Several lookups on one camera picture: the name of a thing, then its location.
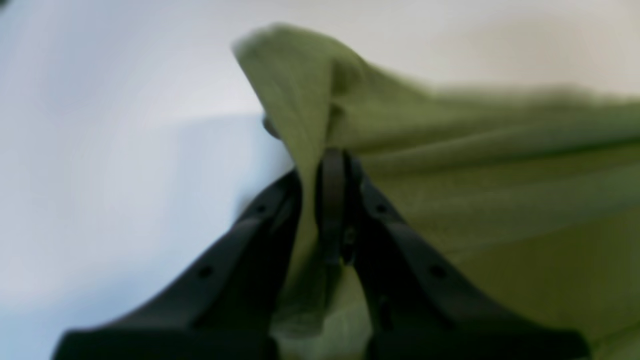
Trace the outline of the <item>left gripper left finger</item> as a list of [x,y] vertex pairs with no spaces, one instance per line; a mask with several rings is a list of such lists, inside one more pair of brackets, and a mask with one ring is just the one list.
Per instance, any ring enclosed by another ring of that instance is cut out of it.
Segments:
[[105,325],[66,332],[55,360],[276,360],[270,321],[301,199],[289,171],[159,294]]

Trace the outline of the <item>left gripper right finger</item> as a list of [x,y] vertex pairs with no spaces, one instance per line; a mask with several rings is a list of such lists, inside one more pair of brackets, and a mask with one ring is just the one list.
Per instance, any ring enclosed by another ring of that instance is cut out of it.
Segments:
[[354,267],[373,333],[367,360],[590,360],[585,338],[526,319],[471,283],[400,216],[346,151],[318,164],[324,263]]

